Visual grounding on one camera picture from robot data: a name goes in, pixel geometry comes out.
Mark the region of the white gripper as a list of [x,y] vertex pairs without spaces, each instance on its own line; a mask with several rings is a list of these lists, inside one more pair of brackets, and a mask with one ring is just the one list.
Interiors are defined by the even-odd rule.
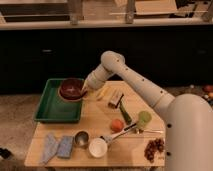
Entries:
[[94,91],[102,88],[111,76],[112,73],[110,71],[99,65],[86,77],[82,91]]

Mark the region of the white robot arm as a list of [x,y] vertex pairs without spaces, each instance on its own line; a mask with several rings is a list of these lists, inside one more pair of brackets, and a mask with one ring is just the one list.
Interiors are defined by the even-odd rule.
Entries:
[[84,91],[98,90],[113,75],[125,81],[164,121],[165,171],[213,171],[213,108],[200,96],[173,96],[105,51],[85,79]]

